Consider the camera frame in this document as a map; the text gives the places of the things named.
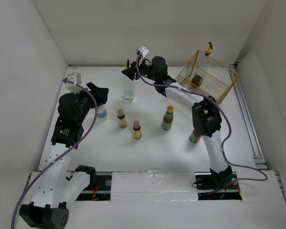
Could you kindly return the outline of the small brown bottle yellow label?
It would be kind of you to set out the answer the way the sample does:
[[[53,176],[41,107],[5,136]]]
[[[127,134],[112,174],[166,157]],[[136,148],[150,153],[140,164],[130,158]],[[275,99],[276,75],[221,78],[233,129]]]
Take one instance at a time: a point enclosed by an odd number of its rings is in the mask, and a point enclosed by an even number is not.
[[[127,126],[127,121],[126,121],[123,109],[118,109],[117,110],[117,117],[118,117],[118,125],[119,125],[119,127],[120,128],[125,128]]]

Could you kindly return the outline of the red sauce bottle green label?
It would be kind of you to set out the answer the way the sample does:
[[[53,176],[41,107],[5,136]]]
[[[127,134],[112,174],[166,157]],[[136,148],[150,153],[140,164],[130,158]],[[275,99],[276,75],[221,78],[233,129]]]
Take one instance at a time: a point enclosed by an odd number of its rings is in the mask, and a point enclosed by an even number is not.
[[[201,135],[194,129],[189,136],[189,140],[193,143],[198,143],[201,139]]]

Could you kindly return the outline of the tall glass cruet gold spout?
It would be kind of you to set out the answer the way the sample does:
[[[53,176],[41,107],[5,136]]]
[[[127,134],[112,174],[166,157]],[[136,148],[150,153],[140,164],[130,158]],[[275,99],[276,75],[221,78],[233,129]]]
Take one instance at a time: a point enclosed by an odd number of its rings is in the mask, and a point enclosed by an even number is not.
[[[124,69],[130,69],[131,63],[128,59]],[[134,99],[134,81],[131,81],[127,76],[123,77],[123,99],[125,102],[131,103]]]

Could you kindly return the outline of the red sauce bottle yellow cap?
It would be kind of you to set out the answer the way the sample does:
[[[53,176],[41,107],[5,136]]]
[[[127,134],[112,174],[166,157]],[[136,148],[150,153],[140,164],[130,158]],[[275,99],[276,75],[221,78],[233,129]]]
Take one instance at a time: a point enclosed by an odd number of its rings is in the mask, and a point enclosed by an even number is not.
[[[174,107],[170,105],[167,107],[166,112],[163,116],[162,128],[164,130],[170,130],[172,127],[173,120],[174,120]]]

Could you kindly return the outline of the white bottle blue label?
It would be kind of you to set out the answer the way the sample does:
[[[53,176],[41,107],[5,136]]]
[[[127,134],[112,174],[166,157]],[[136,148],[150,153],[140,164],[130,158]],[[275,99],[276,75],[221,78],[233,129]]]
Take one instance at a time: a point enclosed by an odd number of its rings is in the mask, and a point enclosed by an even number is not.
[[[97,119],[101,122],[105,122],[107,120],[107,110],[104,104],[100,105],[97,108]]]

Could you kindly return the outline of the black mounting rail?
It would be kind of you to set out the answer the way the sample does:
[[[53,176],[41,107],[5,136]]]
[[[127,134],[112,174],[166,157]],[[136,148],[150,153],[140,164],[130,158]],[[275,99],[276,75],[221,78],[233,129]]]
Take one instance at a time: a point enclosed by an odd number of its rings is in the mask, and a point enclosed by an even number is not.
[[[57,181],[48,178],[37,186],[36,193],[28,197],[26,203],[57,208],[65,202],[70,207],[92,178],[81,171],[75,172],[70,181],[65,177]],[[200,194],[192,187],[193,172],[114,172],[111,181],[109,194],[113,203],[194,203]]]

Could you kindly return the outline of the small brown bottle cork cap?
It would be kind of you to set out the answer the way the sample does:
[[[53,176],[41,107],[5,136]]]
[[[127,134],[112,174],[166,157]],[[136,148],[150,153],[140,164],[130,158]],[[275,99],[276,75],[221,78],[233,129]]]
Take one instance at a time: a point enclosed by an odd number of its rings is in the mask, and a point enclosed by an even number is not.
[[[141,126],[139,121],[134,121],[133,123],[133,137],[135,139],[140,139],[142,136],[141,134]]]

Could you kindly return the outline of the short glass cruet gold spout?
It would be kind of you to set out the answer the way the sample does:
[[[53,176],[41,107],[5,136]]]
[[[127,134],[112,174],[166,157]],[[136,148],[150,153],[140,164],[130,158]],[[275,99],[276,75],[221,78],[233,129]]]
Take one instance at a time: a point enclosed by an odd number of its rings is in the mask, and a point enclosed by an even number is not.
[[[213,45],[211,42],[209,42],[204,52],[199,51],[197,54],[195,61],[196,74],[191,80],[191,83],[196,87],[201,86],[203,79],[207,74],[209,67],[209,58],[212,51],[213,51]]]

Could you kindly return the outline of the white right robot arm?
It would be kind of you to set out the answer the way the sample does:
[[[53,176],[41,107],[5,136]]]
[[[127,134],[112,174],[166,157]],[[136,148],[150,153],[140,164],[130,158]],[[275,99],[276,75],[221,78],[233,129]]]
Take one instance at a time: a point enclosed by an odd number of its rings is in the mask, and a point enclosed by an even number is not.
[[[135,81],[148,77],[153,80],[152,86],[166,98],[170,98],[189,108],[192,112],[194,130],[192,136],[202,138],[210,160],[211,189],[225,188],[232,182],[232,168],[223,151],[221,141],[220,109],[211,96],[193,93],[182,87],[167,72],[163,57],[156,56],[150,65],[145,66],[141,55],[136,61],[127,62],[122,74]]]

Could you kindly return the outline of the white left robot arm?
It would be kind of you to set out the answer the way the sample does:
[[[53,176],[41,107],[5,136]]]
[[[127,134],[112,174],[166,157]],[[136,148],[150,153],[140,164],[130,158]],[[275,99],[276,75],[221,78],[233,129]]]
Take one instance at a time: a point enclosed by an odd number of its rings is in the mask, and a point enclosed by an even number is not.
[[[65,176],[79,143],[89,134],[82,126],[88,112],[106,104],[109,89],[93,83],[86,87],[67,80],[64,83],[69,93],[59,98],[50,154],[46,167],[36,177],[41,182],[29,204],[22,204],[19,210],[27,225],[36,229],[65,228],[71,205],[85,188],[97,185],[94,167],[78,166],[70,180]]]

